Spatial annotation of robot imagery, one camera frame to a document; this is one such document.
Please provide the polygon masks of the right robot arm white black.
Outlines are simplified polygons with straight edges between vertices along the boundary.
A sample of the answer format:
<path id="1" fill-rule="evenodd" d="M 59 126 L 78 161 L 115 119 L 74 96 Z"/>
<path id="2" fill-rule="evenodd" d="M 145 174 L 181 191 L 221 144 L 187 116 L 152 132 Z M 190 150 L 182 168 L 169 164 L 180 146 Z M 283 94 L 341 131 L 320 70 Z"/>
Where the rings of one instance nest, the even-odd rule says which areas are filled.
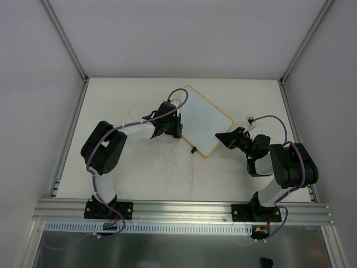
<path id="1" fill-rule="evenodd" d="M 243 127 L 217 133 L 215 137 L 228 149 L 239 149 L 245 154 L 250 176 L 273 177 L 247 204 L 231 206 L 233 222 L 281 222 L 278 203 L 318 181 L 317 166 L 301 143 L 272 144 L 271 138 L 263 134 L 250 138 Z"/>

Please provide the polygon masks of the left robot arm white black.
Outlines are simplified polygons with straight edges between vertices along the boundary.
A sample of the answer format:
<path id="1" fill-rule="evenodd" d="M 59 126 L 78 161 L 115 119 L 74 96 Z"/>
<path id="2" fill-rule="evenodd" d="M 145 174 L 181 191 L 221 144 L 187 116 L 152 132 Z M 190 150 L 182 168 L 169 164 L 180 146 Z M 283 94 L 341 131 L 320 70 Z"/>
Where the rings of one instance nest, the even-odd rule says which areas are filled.
<path id="1" fill-rule="evenodd" d="M 118 219 L 122 215 L 124 219 L 131 219 L 131 213 L 125 211 L 131 203 L 118 201 L 112 171 L 119 163 L 126 143 L 148 140 L 162 134 L 181 138 L 183 125 L 180 107 L 179 100 L 168 100 L 138 123 L 117 128 L 107 121 L 97 124 L 80 151 L 87 171 L 93 176 L 94 189 L 94 194 L 86 203 L 84 218 Z"/>

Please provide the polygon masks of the yellow framed whiteboard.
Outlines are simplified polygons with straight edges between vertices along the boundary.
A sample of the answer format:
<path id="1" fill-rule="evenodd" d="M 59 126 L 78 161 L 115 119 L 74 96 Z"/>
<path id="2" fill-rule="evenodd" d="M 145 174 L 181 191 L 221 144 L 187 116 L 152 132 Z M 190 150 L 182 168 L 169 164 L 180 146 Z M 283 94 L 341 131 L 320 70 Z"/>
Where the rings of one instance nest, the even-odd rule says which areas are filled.
<path id="1" fill-rule="evenodd" d="M 188 94 L 178 95 L 184 102 L 180 108 L 182 136 L 202 156 L 209 157 L 219 144 L 215 135 L 229 132 L 234 120 L 190 85 L 184 89 Z"/>

